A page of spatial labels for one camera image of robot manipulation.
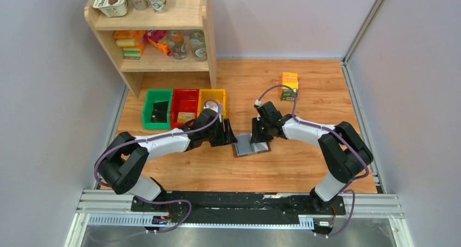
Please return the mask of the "brown leather card holder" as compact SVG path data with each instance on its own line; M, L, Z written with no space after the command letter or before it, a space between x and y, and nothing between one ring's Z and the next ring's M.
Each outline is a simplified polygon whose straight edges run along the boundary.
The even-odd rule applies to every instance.
M252 135L250 133L238 134L235 137L237 143L233 144L234 157L245 157L271 151L270 145L267 142L252 143Z

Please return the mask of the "tan card in red bin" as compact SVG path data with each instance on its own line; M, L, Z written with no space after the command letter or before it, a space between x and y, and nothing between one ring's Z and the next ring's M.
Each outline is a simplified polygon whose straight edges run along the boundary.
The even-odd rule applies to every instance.
M195 118L195 113L193 112L179 112L177 116L178 123L186 123Z

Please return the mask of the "black cards in green bin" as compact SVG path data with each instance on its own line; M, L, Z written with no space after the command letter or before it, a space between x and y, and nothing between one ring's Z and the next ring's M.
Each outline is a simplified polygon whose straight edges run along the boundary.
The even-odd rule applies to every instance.
M152 104L152 123L167 123L169 120L169 101L159 101Z

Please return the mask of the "yellow plastic bin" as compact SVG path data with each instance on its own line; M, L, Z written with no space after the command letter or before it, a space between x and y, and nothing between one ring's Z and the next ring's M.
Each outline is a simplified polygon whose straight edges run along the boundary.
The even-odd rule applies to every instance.
M227 118L226 90L225 89L200 89L198 96L197 116L204 109L207 100L214 100L222 107L222 117Z

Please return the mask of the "red plastic bin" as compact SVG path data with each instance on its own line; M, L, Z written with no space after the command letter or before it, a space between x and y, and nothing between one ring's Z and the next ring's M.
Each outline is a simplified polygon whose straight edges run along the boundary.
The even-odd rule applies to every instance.
M177 122L179 112L193 112L197 117L198 89L174 89L170 107L170 127L174 129L184 123Z

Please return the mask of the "orange green carton box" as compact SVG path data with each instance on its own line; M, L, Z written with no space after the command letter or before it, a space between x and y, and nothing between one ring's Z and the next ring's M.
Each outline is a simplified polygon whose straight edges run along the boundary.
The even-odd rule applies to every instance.
M294 101L298 95L298 74L293 72L282 73L281 101Z

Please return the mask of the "green plastic bin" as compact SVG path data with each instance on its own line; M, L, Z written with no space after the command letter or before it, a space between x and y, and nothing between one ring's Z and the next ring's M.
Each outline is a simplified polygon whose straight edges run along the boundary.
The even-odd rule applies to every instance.
M148 89L142 111L144 129L170 130L172 89Z

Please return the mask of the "right glass jar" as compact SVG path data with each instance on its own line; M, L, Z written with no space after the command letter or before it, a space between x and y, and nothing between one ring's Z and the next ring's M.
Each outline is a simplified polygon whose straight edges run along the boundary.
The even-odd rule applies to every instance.
M198 29L193 30L189 35L189 39L193 58L196 61L207 60L207 49L204 32Z

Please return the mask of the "glass jar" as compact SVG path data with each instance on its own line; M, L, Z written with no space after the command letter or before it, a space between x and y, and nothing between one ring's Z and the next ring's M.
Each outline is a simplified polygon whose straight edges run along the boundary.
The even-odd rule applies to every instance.
M186 57L186 45L184 36L180 30L168 30L167 42L172 56L177 60L182 60Z
M196 61L207 60L207 49L204 32L198 29L193 30L189 35L189 39L193 58Z

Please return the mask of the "left glass jar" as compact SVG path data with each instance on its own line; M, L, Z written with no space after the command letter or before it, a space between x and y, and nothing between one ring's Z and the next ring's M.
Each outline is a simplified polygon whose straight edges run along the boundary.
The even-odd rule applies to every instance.
M182 60L186 57L186 45L184 36L180 30L168 30L167 42L172 56L177 60Z

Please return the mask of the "orange pink snack bag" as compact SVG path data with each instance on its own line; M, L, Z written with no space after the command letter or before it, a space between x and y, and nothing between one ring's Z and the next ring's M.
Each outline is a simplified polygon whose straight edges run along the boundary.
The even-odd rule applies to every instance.
M166 56L171 56L166 30L148 30L147 41Z

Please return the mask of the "stack of sponges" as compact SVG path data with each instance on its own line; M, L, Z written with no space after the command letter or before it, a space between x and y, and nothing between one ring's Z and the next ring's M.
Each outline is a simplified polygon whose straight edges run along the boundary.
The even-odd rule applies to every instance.
M122 48L125 59L139 60L145 48L146 30L116 30L113 38L116 45Z

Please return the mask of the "yoghurt tub with chocolate label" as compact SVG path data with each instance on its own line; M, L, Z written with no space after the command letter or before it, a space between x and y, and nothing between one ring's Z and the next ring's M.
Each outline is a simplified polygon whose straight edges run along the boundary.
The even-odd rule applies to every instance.
M107 17L125 16L128 12L127 0L94 0L93 8L98 9Z

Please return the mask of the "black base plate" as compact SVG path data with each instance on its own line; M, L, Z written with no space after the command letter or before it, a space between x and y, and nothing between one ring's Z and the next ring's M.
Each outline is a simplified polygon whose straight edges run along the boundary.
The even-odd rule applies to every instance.
M135 197L133 212L166 212L174 222L180 221L188 212L187 204L173 203L186 199L192 204L187 223L236 224L236 225L295 225L299 215L325 215L332 217L346 213L344 201L336 196L329 206L317 212L309 195L278 196L276 193L249 192L194 192L170 191L161 193L158 201L163 205L152 205Z

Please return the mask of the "aluminium frame rail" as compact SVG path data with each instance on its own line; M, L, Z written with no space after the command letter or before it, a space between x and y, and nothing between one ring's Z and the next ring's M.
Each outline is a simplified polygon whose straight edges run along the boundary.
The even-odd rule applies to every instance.
M400 202L394 194L344 194L343 206L357 219L387 219L397 246L413 246ZM109 225L148 226L154 216L166 216L166 212L133 212L130 207L133 196L116 195L111 190L83 190L65 246L81 246L90 218L97 217L102 225L108 218Z

